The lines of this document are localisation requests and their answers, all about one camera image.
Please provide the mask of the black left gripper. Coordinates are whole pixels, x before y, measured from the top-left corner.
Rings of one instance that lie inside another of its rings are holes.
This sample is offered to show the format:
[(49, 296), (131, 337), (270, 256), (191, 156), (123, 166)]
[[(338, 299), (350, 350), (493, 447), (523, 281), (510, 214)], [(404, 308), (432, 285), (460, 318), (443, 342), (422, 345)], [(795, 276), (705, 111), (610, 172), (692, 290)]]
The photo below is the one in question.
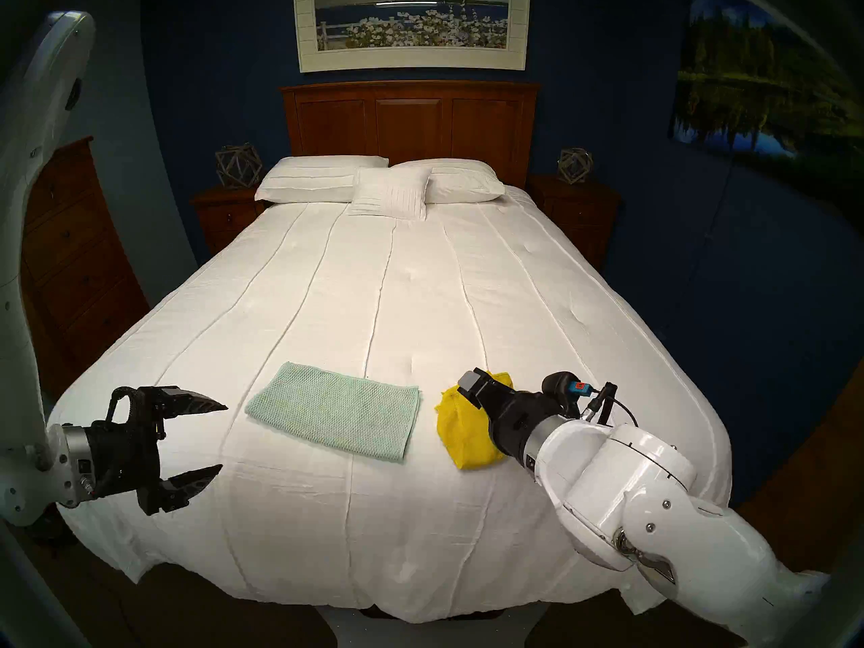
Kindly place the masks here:
[(93, 480), (88, 498), (136, 492), (147, 516), (189, 506), (216, 478), (223, 465), (160, 478), (157, 443), (165, 437), (164, 418), (227, 410), (225, 404), (175, 385), (118, 387), (111, 393), (106, 417), (85, 429)]

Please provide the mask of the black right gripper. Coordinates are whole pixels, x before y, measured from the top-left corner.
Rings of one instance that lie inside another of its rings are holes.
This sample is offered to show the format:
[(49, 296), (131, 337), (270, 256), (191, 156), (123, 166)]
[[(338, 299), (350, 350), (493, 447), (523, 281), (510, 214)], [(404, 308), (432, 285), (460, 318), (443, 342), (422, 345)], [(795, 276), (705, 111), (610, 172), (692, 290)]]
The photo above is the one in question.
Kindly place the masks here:
[(555, 415), (577, 418), (577, 400), (559, 402), (542, 392), (514, 391), (510, 375), (491, 375), (474, 368), (458, 381), (458, 393), (474, 408), (484, 408), (489, 418), (492, 443), (503, 454), (523, 462), (531, 434), (545, 419)]

